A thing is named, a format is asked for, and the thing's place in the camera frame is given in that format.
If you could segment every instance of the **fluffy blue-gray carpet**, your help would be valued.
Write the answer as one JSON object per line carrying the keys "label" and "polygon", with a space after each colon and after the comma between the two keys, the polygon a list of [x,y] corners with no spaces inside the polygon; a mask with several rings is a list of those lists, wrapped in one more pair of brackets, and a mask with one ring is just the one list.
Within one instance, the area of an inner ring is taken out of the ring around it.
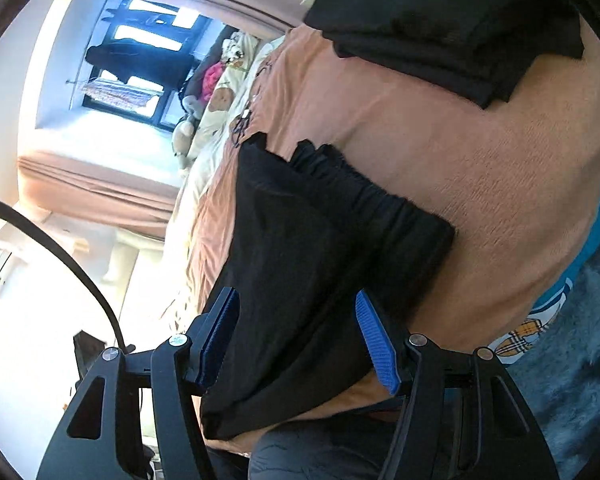
{"label": "fluffy blue-gray carpet", "polygon": [[561,480],[573,479],[600,446],[600,247],[551,328],[509,373],[542,427]]}

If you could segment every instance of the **window frame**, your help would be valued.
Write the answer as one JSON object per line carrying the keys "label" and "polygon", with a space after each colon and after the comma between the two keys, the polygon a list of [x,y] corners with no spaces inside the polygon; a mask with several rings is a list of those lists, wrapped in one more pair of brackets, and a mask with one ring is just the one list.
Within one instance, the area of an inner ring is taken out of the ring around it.
{"label": "window frame", "polygon": [[[128,9],[129,5],[131,4],[132,1],[133,0],[122,0],[120,5],[118,6],[118,8],[119,9]],[[146,1],[149,4],[154,4],[156,6],[163,7],[165,9],[170,9],[173,11],[179,10],[178,7],[174,7],[174,6],[170,6],[170,5],[166,5],[166,4],[160,4],[157,2],[150,2],[149,0],[144,0],[144,1]],[[208,17],[200,14],[196,18],[196,21],[194,22],[193,26],[190,29],[191,36],[182,44],[180,49],[181,50],[185,49],[188,52],[193,52],[195,50],[195,48],[198,46],[200,39],[202,38],[203,34],[205,33],[205,31],[208,28],[211,21],[212,21],[211,18],[208,18]],[[118,30],[118,27],[120,25],[125,25],[125,22],[122,19],[120,19],[120,18],[113,19],[109,25],[109,28],[107,29],[107,32],[106,32],[101,44],[106,44],[106,43],[113,41],[116,31]],[[94,78],[100,77],[102,72],[103,72],[103,70],[94,66],[93,69],[91,70],[89,79],[93,80]],[[167,111],[167,106],[169,105],[171,93],[173,93],[173,91],[164,92],[160,96],[160,98],[158,99],[158,103],[155,107],[154,114],[151,117],[146,117],[146,116],[144,116],[142,114],[138,114],[136,112],[122,110],[120,108],[116,108],[115,106],[110,106],[110,105],[101,103],[99,101],[92,99],[88,95],[84,96],[84,99],[82,100],[82,106],[84,106],[85,108],[90,108],[92,110],[98,110],[101,112],[106,112],[108,114],[114,114],[119,117],[124,117],[125,119],[131,119],[132,121],[136,121],[138,123],[150,124],[151,126],[154,126],[155,128],[170,132],[173,130],[174,124],[163,123],[162,117],[164,116],[165,112]]]}

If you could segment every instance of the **metal screw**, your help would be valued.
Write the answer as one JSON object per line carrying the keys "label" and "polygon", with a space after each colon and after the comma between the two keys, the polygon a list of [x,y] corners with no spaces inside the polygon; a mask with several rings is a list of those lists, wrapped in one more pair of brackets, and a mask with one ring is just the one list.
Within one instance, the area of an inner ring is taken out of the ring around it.
{"label": "metal screw", "polygon": [[493,352],[488,348],[478,348],[478,357],[483,361],[491,361],[493,359]]}
{"label": "metal screw", "polygon": [[427,344],[427,338],[422,334],[411,334],[409,338],[409,343],[414,346],[424,346]]}
{"label": "metal screw", "polygon": [[120,352],[117,348],[106,348],[105,351],[102,353],[102,358],[105,361],[113,361],[113,359],[118,357],[119,353]]}
{"label": "metal screw", "polygon": [[172,335],[169,338],[169,344],[171,346],[182,346],[184,345],[184,343],[186,343],[189,339],[187,338],[187,336],[185,336],[184,334],[176,334],[176,335]]}

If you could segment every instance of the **bed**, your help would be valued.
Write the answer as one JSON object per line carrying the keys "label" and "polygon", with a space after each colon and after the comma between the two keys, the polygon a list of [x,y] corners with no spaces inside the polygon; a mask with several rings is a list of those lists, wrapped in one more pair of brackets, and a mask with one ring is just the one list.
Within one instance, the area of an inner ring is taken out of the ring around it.
{"label": "bed", "polygon": [[[508,104],[481,110],[419,79],[339,59],[307,26],[292,30],[254,62],[221,132],[202,149],[178,197],[167,236],[170,268],[179,275],[179,301],[166,314],[173,329],[188,326],[202,310],[224,264],[237,147],[263,131],[267,149],[285,158],[303,139],[332,143],[388,192],[453,223],[458,240],[408,320],[410,330],[458,351],[494,342],[497,348],[556,285],[598,214],[600,42],[584,22],[582,37],[583,60],[541,56]],[[245,107],[249,124],[232,135]],[[563,303],[541,323],[543,331]],[[387,397],[371,372],[298,418]],[[248,452],[263,431],[210,444]]]}

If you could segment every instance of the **black cable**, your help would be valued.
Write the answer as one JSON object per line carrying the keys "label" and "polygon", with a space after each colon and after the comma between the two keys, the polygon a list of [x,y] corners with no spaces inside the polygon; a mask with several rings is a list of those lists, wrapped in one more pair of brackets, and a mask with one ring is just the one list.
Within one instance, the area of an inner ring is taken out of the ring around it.
{"label": "black cable", "polygon": [[42,245],[48,250],[53,256],[58,258],[64,263],[68,269],[75,275],[78,280],[87,288],[87,290],[93,295],[96,301],[100,304],[104,313],[111,323],[113,328],[114,336],[118,342],[118,346],[122,350],[122,353],[127,354],[129,350],[125,345],[125,340],[122,337],[122,330],[120,330],[120,324],[116,319],[116,315],[113,313],[113,309],[109,305],[109,302],[100,292],[100,289],[96,286],[91,278],[82,269],[80,265],[67,253],[51,236],[46,234],[42,229],[35,225],[31,220],[18,213],[13,207],[0,202],[0,219],[13,225],[16,229],[22,231],[24,234],[29,236],[32,240]]}

